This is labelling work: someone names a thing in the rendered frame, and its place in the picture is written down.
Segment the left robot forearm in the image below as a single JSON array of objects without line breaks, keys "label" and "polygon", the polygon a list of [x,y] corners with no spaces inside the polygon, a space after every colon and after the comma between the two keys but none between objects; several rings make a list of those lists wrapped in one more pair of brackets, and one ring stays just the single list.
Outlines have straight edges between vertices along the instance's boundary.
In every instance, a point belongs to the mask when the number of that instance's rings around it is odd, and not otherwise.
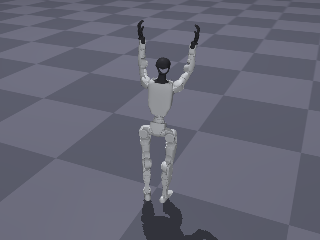
[{"label": "left robot forearm", "polygon": [[138,65],[139,65],[139,67],[142,64],[141,59],[146,58],[146,43],[147,43],[146,40],[145,40],[145,44],[142,44],[141,40],[139,40],[139,47],[138,47]]}]

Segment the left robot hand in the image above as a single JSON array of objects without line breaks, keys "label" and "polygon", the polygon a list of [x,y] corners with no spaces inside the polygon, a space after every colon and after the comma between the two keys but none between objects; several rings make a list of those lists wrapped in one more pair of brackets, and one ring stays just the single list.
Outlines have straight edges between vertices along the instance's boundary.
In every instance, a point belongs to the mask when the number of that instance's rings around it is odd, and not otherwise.
[{"label": "left robot hand", "polygon": [[141,40],[141,43],[144,45],[146,43],[145,41],[145,37],[143,36],[143,29],[144,29],[144,26],[142,27],[142,23],[144,23],[145,21],[144,20],[141,20],[139,23],[138,23],[138,35],[139,35],[139,40]]}]

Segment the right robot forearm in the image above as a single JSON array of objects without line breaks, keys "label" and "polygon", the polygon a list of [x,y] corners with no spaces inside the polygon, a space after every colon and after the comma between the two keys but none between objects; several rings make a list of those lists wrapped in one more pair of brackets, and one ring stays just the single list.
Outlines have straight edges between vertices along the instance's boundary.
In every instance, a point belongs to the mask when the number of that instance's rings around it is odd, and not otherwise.
[{"label": "right robot forearm", "polygon": [[195,46],[194,49],[191,49],[191,44],[189,46],[189,53],[188,53],[188,60],[187,63],[190,64],[188,70],[192,73],[194,71],[195,65],[196,65],[196,48],[197,45]]}]

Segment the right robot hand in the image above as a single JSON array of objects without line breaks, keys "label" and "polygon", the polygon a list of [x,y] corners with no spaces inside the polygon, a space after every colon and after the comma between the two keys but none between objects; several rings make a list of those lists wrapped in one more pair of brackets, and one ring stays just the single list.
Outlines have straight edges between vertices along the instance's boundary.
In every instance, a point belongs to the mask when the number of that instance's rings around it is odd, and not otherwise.
[{"label": "right robot hand", "polygon": [[194,41],[191,42],[191,46],[190,48],[193,50],[195,48],[196,45],[198,45],[198,40],[200,37],[200,27],[198,25],[195,25],[195,27],[197,28],[197,32],[195,31],[195,38]]}]

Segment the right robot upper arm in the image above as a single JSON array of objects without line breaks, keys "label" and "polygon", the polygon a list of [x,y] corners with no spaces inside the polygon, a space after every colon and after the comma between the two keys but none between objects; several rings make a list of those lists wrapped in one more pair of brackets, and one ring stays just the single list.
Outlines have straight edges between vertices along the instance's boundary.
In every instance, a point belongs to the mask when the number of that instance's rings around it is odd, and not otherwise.
[{"label": "right robot upper arm", "polygon": [[193,72],[189,71],[189,64],[184,66],[184,74],[179,78],[179,80],[173,83],[173,91],[174,93],[179,93],[184,90],[186,83],[188,82],[190,76]]}]

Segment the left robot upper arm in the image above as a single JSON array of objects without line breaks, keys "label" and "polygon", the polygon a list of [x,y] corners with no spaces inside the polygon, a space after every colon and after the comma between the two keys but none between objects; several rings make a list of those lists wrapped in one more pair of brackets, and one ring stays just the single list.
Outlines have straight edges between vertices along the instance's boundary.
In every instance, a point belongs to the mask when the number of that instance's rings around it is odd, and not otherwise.
[{"label": "left robot upper arm", "polygon": [[141,66],[139,66],[139,74],[141,79],[141,85],[148,89],[151,79],[148,76],[146,67],[148,67],[148,61],[146,59],[141,59]]}]

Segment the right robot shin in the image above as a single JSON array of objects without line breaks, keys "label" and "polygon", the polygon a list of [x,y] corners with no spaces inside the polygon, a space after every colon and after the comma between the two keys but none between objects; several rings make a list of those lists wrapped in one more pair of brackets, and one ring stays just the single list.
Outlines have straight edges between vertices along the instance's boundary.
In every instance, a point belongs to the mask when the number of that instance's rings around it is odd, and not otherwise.
[{"label": "right robot shin", "polygon": [[165,198],[168,196],[169,186],[172,181],[172,176],[173,176],[173,165],[170,163],[167,167],[167,173],[162,172],[161,174],[161,180],[162,180],[162,186],[163,186],[162,196],[165,195]]}]

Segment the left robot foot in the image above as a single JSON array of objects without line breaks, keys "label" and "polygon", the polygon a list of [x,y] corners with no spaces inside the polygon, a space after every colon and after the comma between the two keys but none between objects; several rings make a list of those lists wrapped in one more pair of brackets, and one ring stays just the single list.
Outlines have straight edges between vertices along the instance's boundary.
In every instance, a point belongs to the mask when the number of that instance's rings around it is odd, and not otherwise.
[{"label": "left robot foot", "polygon": [[146,193],[146,188],[144,187],[143,193],[144,193],[144,199],[146,201],[150,201],[151,200],[151,193],[152,193],[151,188],[149,187],[149,192],[147,191],[147,193]]}]

